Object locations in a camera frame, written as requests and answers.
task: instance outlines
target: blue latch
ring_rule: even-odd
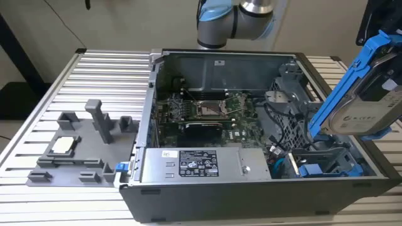
[[[347,172],[323,173],[317,164],[304,164],[299,167],[299,173],[303,178],[360,177],[363,176],[363,168],[359,164],[356,164]]]
[[[384,129],[379,130],[376,133],[373,133],[371,135],[360,136],[359,138],[361,140],[377,140],[377,139],[383,138],[383,136],[387,135],[388,132],[391,132],[391,128],[386,127]]]
[[[128,172],[128,163],[120,162],[116,164],[116,172],[126,173]]]

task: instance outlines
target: gray post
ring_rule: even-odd
[[[94,123],[94,126],[97,127],[97,131],[98,131],[100,137],[102,139],[102,142],[105,144],[109,144],[113,142],[113,138],[108,131],[109,127],[108,127],[106,121],[104,119],[104,116],[101,114],[100,106],[101,106],[100,100],[89,99],[86,101],[84,108],[85,108],[85,111],[89,112],[92,115],[93,123]]]

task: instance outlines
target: label sticker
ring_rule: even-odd
[[[224,66],[224,60],[215,60],[213,65],[215,66]]]
[[[181,177],[217,177],[216,151],[180,151],[179,175]]]
[[[161,157],[162,158],[176,158],[177,157],[177,151],[162,150],[161,151]]]

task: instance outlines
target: white component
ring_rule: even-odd
[[[396,88],[398,84],[394,82],[392,79],[387,79],[382,84],[382,88],[387,91],[392,91]]]
[[[162,150],[161,151],[161,157],[162,158],[176,158],[177,157],[177,151],[172,151],[172,150]]]
[[[213,65],[215,66],[224,66],[224,60],[215,60]]]
[[[281,153],[281,149],[272,145],[269,148],[269,152],[272,152],[275,155],[279,155]]]
[[[73,137],[60,137],[57,138],[52,151],[53,153],[64,154],[70,149],[70,146],[73,145]]]
[[[291,153],[288,153],[287,156],[288,156],[288,159],[291,162],[291,166],[293,167],[295,174],[300,175],[299,168],[296,167],[296,161],[295,161],[293,155]]]

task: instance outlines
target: barcode sticker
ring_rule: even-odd
[[[161,151],[161,157],[162,158],[176,158],[177,157],[177,151],[162,150]]]

